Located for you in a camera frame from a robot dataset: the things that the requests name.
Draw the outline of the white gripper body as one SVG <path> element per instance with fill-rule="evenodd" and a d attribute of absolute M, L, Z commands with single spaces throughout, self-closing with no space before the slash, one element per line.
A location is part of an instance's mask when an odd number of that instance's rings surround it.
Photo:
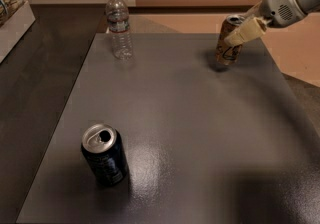
<path fill-rule="evenodd" d="M 262 0 L 259 12 L 271 28 L 285 28 L 307 16 L 298 0 Z"/>

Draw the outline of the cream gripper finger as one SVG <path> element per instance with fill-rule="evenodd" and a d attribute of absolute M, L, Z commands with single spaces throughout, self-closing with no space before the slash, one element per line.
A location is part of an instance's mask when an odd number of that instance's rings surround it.
<path fill-rule="evenodd" d="M 247 12 L 245 12 L 245 13 L 243 14 L 243 17 L 244 17 L 245 19 L 247 19 L 247 18 L 249 18 L 249 17 L 252 17 L 252 16 L 254 16 L 254 17 L 260 17 L 260 16 L 261 16 L 260 11 L 259 11 L 260 6 L 261 6 L 261 2 L 258 2 L 258 3 L 255 4 L 253 7 L 251 7 Z"/>
<path fill-rule="evenodd" d="M 224 42 L 230 47 L 235 47 L 262 37 L 266 33 L 266 30 L 267 25 L 263 19 L 250 17 L 234 29 L 224 39 Z"/>

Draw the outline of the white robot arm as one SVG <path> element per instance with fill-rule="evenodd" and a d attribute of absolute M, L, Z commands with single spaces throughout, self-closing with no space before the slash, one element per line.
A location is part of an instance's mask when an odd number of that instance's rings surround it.
<path fill-rule="evenodd" d="M 244 21 L 225 39 L 238 46 L 263 36 L 268 28 L 285 28 L 320 8 L 320 0 L 262 0 L 249 9 Z"/>

